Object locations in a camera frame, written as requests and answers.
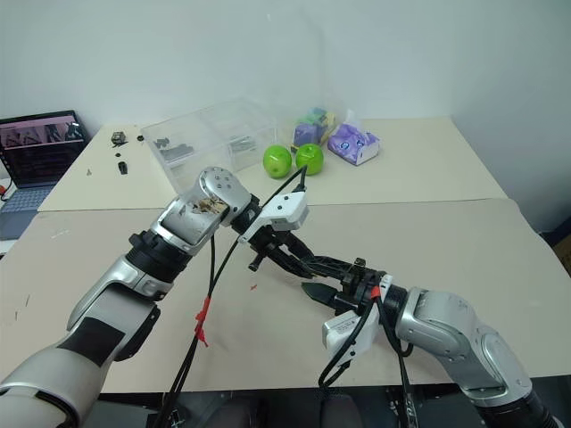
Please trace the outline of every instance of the laptop screen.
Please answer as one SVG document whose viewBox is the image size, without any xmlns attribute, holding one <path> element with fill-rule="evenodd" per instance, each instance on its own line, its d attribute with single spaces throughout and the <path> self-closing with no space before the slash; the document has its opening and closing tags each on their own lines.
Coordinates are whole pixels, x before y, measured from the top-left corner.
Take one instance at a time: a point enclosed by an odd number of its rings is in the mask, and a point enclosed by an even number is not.
<svg viewBox="0 0 571 428">
<path fill-rule="evenodd" d="M 0 159 L 18 187 L 57 183 L 86 145 L 73 111 L 0 120 Z"/>
</svg>

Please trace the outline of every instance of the laptop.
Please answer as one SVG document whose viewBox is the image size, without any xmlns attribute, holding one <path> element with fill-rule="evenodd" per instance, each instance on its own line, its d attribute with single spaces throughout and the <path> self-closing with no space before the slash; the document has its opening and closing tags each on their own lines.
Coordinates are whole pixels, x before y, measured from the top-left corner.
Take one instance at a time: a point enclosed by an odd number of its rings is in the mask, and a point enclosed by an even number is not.
<svg viewBox="0 0 571 428">
<path fill-rule="evenodd" d="M 0 160 L 18 190 L 0 209 L 0 240 L 18 239 L 87 145 L 74 111 L 0 119 Z"/>
</svg>

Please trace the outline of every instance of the floor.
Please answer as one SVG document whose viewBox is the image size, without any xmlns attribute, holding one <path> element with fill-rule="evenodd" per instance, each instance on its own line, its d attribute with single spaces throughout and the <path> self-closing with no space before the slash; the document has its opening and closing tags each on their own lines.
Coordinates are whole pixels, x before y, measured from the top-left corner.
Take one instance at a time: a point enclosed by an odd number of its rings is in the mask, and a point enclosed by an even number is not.
<svg viewBox="0 0 571 428">
<path fill-rule="evenodd" d="M 571 376 L 534 379 L 534 389 L 547 404 L 553 415 L 571 427 Z M 364 428 L 396 428 L 398 423 L 390 408 L 390 395 L 400 393 L 398 387 L 342 388 L 340 392 L 353 397 L 360 410 Z M 135 401 L 153 406 L 157 394 L 141 394 Z M 268 405 L 268 428 L 318 427 L 319 403 L 317 389 L 187 392 L 179 400 L 179 412 L 186 420 L 179 428 L 201 428 L 205 421 L 224 401 L 235 396 L 264 399 Z M 146 427 L 147 416 L 153 413 L 145 407 L 118 404 L 129 400 L 127 394 L 103 395 L 88 418 L 85 428 Z M 415 399 L 422 428 L 482 428 L 483 422 L 455 385 L 428 385 L 416 387 Z"/>
</svg>

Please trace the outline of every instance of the red tape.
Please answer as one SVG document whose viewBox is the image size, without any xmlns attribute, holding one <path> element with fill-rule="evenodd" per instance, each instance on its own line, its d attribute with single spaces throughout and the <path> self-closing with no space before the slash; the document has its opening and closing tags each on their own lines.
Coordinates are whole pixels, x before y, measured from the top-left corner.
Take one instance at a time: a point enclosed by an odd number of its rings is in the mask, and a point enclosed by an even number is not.
<svg viewBox="0 0 571 428">
<path fill-rule="evenodd" d="M 196 327 L 194 328 L 194 335 L 196 338 L 203 342 L 208 348 L 208 343 L 206 343 L 206 335 L 204 334 L 203 324 L 206 320 L 206 314 L 208 314 L 208 307 L 211 305 L 211 298 L 207 297 L 204 299 L 203 310 L 201 310 L 196 317 L 194 317 L 198 322 L 196 323 Z"/>
<path fill-rule="evenodd" d="M 371 299 L 375 299 L 376 297 L 381 297 L 381 289 L 378 285 L 374 286 L 373 290 L 371 290 Z"/>
</svg>

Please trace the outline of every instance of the green apple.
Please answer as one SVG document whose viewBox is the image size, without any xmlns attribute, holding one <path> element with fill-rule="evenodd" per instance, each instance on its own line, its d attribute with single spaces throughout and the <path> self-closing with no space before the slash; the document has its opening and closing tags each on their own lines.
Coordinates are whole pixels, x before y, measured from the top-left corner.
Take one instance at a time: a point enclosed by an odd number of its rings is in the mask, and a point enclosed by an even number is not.
<svg viewBox="0 0 571 428">
<path fill-rule="evenodd" d="M 292 167 L 292 155 L 283 145 L 271 145 L 264 152 L 263 164 L 270 177 L 285 177 Z"/>
<path fill-rule="evenodd" d="M 307 165 L 306 174 L 312 176 L 323 168 L 323 151 L 317 144 L 304 144 L 297 149 L 295 155 L 295 165 L 297 168 Z"/>
</svg>

